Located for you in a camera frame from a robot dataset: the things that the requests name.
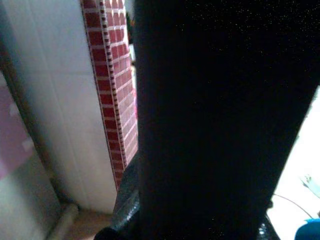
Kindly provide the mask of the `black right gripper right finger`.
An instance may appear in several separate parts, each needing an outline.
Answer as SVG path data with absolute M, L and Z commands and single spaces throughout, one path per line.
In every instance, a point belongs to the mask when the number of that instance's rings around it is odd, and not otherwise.
M 276 233 L 275 228 L 273 227 L 267 213 L 264 214 L 263 220 L 258 228 L 256 239 L 257 240 L 277 240 L 278 239 L 278 234 Z

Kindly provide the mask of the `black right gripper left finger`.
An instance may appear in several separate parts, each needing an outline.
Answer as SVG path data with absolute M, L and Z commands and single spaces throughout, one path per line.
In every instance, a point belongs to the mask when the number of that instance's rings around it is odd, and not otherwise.
M 139 240 L 140 195 L 138 155 L 135 155 L 123 172 L 113 209 L 110 226 L 101 229 L 96 240 Z

